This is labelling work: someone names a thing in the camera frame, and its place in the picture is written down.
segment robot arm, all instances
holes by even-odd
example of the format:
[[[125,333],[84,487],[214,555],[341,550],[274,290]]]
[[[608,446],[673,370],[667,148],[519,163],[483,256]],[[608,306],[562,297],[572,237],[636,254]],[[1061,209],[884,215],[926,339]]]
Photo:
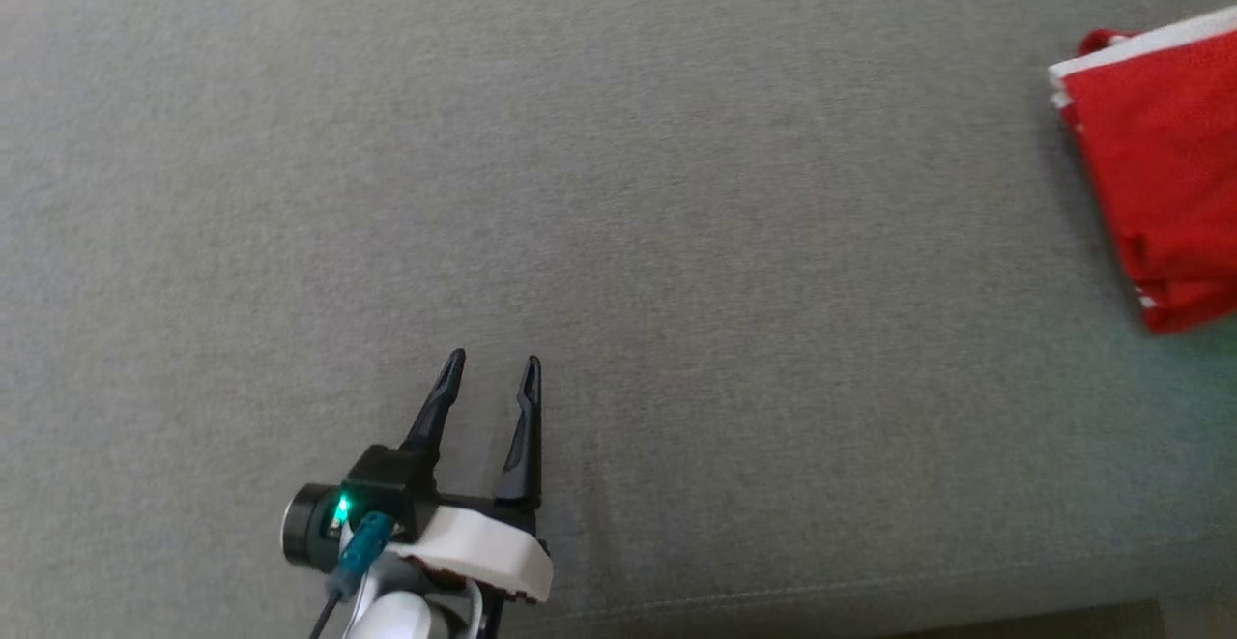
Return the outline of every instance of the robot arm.
[[[283,515],[283,554],[330,575],[334,604],[356,602],[345,639],[492,639],[506,601],[549,598],[537,538],[541,362],[520,383],[520,421],[494,498],[440,494],[433,477],[464,350],[452,352],[400,449],[371,445],[340,486],[306,485]]]

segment gray fabric surface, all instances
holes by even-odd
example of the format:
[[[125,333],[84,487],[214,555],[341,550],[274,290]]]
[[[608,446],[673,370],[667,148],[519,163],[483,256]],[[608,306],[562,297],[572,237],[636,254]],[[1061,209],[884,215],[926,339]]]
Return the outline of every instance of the gray fabric surface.
[[[1139,601],[1030,618],[1007,619],[931,632],[898,639],[1171,639],[1165,637],[1155,601]]]
[[[4,629],[301,637],[287,498],[546,366],[512,637],[1237,576],[1237,325],[1132,311],[1044,68],[1232,0],[2,0]]]

